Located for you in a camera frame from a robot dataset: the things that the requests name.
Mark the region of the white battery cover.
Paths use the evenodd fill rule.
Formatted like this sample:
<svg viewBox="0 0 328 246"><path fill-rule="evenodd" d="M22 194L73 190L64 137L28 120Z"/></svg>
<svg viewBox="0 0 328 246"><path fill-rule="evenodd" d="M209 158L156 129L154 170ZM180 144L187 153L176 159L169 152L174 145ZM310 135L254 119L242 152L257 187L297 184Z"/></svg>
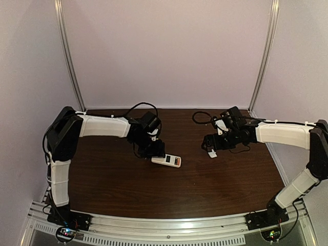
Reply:
<svg viewBox="0 0 328 246"><path fill-rule="evenodd" d="M208 152L208 155L210 158L216 158L217 157L217 154L215 151L211 151L211 152Z"/></svg>

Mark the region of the white remote control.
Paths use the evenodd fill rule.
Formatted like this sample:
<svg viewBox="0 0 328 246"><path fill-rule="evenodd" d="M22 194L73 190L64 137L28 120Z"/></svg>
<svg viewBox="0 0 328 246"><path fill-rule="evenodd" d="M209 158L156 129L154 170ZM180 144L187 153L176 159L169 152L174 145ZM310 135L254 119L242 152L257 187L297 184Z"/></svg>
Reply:
<svg viewBox="0 0 328 246"><path fill-rule="evenodd" d="M151 162L168 167L180 168L181 163L180 166L174 165L175 157L180 157L180 156L166 154L165 157L152 157Z"/></svg>

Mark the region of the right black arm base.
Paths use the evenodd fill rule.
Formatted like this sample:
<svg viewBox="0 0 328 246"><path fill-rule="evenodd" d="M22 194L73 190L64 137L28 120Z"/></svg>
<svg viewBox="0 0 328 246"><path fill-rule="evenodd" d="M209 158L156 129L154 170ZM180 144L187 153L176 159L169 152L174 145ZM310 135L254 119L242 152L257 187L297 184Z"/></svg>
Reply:
<svg viewBox="0 0 328 246"><path fill-rule="evenodd" d="M250 212L244 217L248 230L262 229L289 221L286 208L282 208L275 200L269 201L266 210Z"/></svg>

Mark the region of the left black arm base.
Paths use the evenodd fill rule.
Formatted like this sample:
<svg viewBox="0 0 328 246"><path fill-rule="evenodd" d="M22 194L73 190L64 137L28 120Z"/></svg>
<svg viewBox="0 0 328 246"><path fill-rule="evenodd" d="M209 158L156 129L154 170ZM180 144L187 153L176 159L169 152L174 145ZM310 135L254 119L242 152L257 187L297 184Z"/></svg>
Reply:
<svg viewBox="0 0 328 246"><path fill-rule="evenodd" d="M88 231L91 217L89 214L71 211L69 205L62 207L52 206L47 221L74 230Z"/></svg>

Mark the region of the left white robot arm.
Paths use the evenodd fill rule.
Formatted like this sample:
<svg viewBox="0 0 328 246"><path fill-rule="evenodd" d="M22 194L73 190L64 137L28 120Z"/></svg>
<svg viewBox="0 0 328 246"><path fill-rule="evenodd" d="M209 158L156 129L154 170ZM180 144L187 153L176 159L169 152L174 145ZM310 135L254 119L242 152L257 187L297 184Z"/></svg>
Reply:
<svg viewBox="0 0 328 246"><path fill-rule="evenodd" d="M157 113L146 112L140 118L94 116L66 106L48 127L42 149L48 165L48 183L56 207L69 204L69 167L78 141L87 136L125 138L138 147L137 155L151 159L165 156L165 143L158 138L161 120Z"/></svg>

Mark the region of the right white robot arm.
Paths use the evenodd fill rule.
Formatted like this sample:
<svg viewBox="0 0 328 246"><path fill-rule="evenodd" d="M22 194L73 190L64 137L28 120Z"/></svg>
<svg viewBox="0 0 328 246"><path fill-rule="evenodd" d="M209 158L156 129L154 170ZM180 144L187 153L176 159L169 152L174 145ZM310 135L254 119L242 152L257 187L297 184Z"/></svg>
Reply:
<svg viewBox="0 0 328 246"><path fill-rule="evenodd" d="M271 121L242 115L232 107L211 117L209 121L217 130L206 135L201 147L211 158L218 150L231 150L238 144L275 143L303 148L310 152L309 161L296 178L283 188L268 208L287 208L312 187L327 179L327 122L314 123Z"/></svg>

